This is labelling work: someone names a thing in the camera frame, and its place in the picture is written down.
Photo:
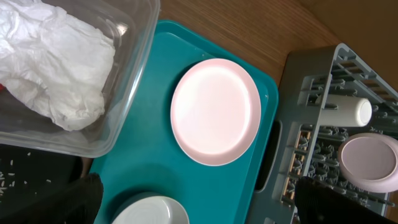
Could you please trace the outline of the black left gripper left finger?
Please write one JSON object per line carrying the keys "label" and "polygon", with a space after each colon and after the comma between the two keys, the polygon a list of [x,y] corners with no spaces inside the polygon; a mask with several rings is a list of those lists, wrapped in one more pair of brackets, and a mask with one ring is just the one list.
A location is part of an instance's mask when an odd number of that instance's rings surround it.
{"label": "black left gripper left finger", "polygon": [[103,198],[103,183],[97,173],[88,174],[65,188],[11,215],[5,224],[93,224]]}

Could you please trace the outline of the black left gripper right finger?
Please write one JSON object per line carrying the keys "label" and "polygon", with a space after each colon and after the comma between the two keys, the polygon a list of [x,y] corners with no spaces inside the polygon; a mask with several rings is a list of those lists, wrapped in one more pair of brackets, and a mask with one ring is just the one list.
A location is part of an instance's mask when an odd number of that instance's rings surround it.
{"label": "black left gripper right finger", "polygon": [[394,224],[309,177],[297,181],[294,202],[301,224]]}

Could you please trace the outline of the grey bowl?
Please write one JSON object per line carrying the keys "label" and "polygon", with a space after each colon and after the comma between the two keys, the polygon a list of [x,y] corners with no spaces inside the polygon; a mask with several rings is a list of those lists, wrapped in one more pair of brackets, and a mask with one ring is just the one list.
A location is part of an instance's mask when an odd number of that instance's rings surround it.
{"label": "grey bowl", "polygon": [[143,192],[126,200],[115,212],[111,224],[189,224],[185,208],[175,199]]}

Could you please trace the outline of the pale green cup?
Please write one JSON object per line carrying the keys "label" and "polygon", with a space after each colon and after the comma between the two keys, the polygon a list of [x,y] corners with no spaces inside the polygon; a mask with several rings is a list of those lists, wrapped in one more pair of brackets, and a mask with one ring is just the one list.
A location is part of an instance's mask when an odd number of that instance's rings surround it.
{"label": "pale green cup", "polygon": [[336,105],[337,109],[322,109],[318,120],[320,126],[363,127],[370,122],[373,113],[367,98],[328,95],[326,104]]}

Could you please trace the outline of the red snack wrapper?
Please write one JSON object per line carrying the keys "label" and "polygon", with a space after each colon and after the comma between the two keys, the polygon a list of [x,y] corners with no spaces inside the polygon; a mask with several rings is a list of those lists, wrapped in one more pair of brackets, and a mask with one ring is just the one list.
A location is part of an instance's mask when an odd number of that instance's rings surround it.
{"label": "red snack wrapper", "polygon": [[6,87],[4,85],[0,84],[0,92],[2,92],[4,90],[6,90]]}

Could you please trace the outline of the large pink plate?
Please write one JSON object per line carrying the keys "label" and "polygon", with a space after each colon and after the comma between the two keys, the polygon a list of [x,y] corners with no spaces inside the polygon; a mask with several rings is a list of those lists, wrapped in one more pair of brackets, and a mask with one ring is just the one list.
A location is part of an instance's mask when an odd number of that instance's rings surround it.
{"label": "large pink plate", "polygon": [[170,105],[175,139],[192,160],[223,166],[241,157],[261,123],[261,99],[250,74],[237,63],[212,58],[179,81]]}

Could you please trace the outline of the white napkin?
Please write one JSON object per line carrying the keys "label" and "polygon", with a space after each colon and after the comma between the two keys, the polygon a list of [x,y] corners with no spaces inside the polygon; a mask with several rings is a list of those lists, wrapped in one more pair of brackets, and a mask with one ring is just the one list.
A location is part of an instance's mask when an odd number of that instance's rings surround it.
{"label": "white napkin", "polygon": [[1,1],[1,85],[66,131],[104,113],[113,40],[42,1]]}

